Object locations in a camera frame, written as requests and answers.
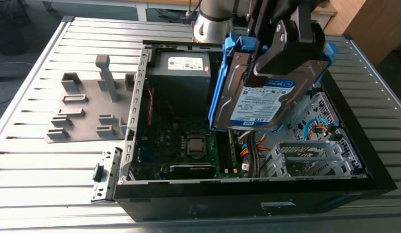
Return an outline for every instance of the aluminum table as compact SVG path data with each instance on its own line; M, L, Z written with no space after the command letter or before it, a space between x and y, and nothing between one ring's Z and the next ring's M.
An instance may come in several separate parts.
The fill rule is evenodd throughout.
M98 79L97 54L111 56L113 77L136 71L143 39L191 41L191 27L69 17L58 25L0 120L0 230L401 232L401 102L354 42L340 35L327 36L339 47L330 73L398 190L320 215L225 220L135 223L117 204L90 204L90 177L100 153L123 142L44 141L64 92L60 79L66 71L77 72L81 79Z

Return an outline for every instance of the motherboard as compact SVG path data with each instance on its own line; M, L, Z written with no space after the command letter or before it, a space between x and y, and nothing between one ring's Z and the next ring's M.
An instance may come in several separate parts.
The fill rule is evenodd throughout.
M209 130L204 117L172 116L172 112L160 115L153 111L139 141L132 166L139 179L236 177L235 138L228 132Z

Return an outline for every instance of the hard drive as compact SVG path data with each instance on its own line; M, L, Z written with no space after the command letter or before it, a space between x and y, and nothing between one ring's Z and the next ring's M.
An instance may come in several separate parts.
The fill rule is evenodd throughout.
M219 99L213 100L211 114L213 129L275 131L328 65L327 61L310 60L286 76L268 75L263 87L244 86L250 55L233 53L231 69L217 82Z

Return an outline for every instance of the hard drive label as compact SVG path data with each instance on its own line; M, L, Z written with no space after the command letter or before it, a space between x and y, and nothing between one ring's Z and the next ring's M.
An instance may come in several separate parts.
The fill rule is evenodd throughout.
M287 95L295 87L292 80L268 79L263 87L243 87L231 122L239 126L262 126L267 124L282 104L280 96Z

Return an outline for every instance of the blue cable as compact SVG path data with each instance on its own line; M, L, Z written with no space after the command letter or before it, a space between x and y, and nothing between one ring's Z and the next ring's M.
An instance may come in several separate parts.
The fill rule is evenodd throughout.
M8 100L0 102L0 104L9 102L12 99L13 99L13 98L10 98L10 99L8 99Z
M308 122L306 122L306 125L304 125L304 127L303 127L303 131L302 131L302 140L306 140L306 137L307 137L307 134L308 134L308 128L310 128L310 125L311 125L311 123L312 123L315 120L320 120L326 125L330 124L330 123L327 122L327 120L323 119L323 118L314 117L312 119L310 119Z

